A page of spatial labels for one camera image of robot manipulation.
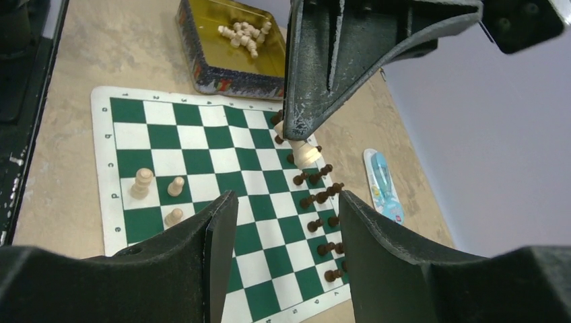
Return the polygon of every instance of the green and white chessboard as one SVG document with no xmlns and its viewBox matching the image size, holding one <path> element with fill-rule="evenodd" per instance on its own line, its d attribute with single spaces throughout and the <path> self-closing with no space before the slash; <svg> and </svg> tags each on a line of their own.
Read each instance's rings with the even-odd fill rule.
<svg viewBox="0 0 571 323">
<path fill-rule="evenodd" d="M 278 145 L 269 119 L 281 104 L 223 96 L 97 87 L 92 92 L 94 142 L 105 254 L 166 229 L 164 217 L 178 207 L 193 216 L 226 190 L 236 191 L 238 227 L 223 322 L 301 322 L 350 298 L 348 276 L 333 283 L 324 273 L 341 268 L 343 255 L 322 257 L 317 246 L 340 242 L 337 198 L 308 209 L 301 199 L 332 185 L 296 186 L 300 171 Z M 313 136 L 309 143 L 317 145 Z M 318 172 L 323 159 L 306 170 Z M 129 189 L 140 168 L 156 179 L 143 200 Z M 178 197 L 167 193 L 176 176 L 185 178 Z M 307 223 L 325 225 L 317 232 Z"/>
</svg>

